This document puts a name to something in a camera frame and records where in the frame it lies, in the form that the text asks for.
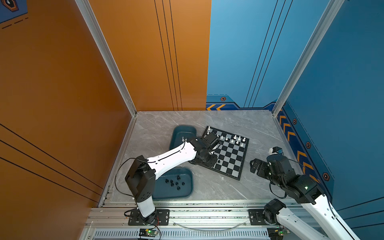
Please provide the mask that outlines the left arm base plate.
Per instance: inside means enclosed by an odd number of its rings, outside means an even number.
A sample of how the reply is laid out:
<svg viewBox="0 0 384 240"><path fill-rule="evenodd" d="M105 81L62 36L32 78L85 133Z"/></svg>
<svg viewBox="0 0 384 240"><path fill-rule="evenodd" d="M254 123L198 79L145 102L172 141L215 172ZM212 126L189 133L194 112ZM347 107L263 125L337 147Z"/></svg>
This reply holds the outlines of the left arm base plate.
<svg viewBox="0 0 384 240"><path fill-rule="evenodd" d="M170 219L170 210L155 209L148 217L143 217L139 209L131 209L124 212L128 218L129 226L167 226Z"/></svg>

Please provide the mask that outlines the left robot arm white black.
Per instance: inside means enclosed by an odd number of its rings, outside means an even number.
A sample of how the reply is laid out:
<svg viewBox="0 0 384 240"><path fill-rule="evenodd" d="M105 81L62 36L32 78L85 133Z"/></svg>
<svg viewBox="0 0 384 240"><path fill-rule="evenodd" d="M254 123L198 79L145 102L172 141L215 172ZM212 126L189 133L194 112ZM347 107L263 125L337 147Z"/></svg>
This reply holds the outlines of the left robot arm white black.
<svg viewBox="0 0 384 240"><path fill-rule="evenodd" d="M189 138L178 147L155 157L134 158L125 181L137 203L140 216L147 219L155 215L156 207L152 195L158 178L189 161L204 167L214 166L218 159L214 151L219 144L218 136L209 134L200 138Z"/></svg>

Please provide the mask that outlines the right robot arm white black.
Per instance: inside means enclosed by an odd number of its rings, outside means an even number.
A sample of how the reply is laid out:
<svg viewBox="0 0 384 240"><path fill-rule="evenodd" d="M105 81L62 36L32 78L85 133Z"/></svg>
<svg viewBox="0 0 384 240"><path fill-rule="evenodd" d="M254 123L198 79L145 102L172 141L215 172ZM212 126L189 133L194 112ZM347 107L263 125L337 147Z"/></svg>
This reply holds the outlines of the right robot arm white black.
<svg viewBox="0 0 384 240"><path fill-rule="evenodd" d="M252 225L277 226L270 231L270 237L282 239L287 229L302 240L357 240L359 237L337 214L324 190L314 179L296 174L291 160L284 156L279 147L270 149L266 161L254 159L250 162L251 172L284 191L284 196L268 202L263 210L249 210ZM302 219L297 217L282 202L286 197L294 199L320 225L320 233Z"/></svg>

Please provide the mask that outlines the black and silver chessboard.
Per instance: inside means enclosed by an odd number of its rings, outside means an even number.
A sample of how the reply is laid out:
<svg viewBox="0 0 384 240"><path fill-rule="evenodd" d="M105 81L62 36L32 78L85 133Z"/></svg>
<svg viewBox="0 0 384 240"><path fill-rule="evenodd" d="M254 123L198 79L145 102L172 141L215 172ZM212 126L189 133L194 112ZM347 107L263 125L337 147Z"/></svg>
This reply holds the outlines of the black and silver chessboard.
<svg viewBox="0 0 384 240"><path fill-rule="evenodd" d="M207 135L208 127L209 126L206 127L203 136ZM216 161L214 165L208 167L204 164L198 163L196 160L192 160L191 164L202 166L204 168L218 172L220 174L223 174L227 177L239 181L241 178L242 169L246 158L249 139L244 136L237 135L237 139L234 140L234 136L236 134L229 133L213 127L211 127L210 133L216 134L220 138L220 145L213 152L213 155L217 156L217 161L221 160L221 163L218 164Z"/></svg>

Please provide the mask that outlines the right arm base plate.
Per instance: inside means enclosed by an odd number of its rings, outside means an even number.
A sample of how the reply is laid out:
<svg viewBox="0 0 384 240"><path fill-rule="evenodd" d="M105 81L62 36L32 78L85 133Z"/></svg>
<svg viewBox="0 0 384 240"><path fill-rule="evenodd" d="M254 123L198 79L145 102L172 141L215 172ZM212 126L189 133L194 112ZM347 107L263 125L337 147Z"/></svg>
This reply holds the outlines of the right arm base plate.
<svg viewBox="0 0 384 240"><path fill-rule="evenodd" d="M252 226L267 226L264 210L262 209L249 209L249 220Z"/></svg>

